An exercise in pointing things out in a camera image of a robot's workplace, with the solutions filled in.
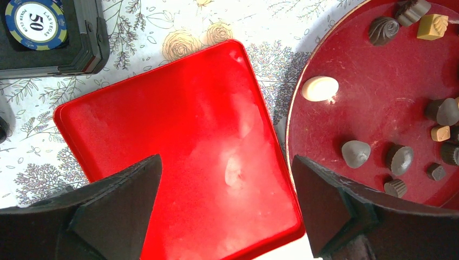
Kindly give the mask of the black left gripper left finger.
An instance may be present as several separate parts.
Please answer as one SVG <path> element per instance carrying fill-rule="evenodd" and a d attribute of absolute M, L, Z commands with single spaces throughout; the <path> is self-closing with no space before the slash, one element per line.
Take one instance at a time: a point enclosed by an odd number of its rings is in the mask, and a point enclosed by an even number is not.
<path fill-rule="evenodd" d="M 1 209 L 1 259 L 139 259 L 162 175 L 159 155 L 41 200 Z"/>

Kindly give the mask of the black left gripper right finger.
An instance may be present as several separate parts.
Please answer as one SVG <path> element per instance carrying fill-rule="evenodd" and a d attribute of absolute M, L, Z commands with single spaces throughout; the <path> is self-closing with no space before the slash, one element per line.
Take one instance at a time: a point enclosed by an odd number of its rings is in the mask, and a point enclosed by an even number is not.
<path fill-rule="evenodd" d="M 458 259 L 458 211 L 376 191 L 299 155 L 292 175 L 315 257 Z"/>

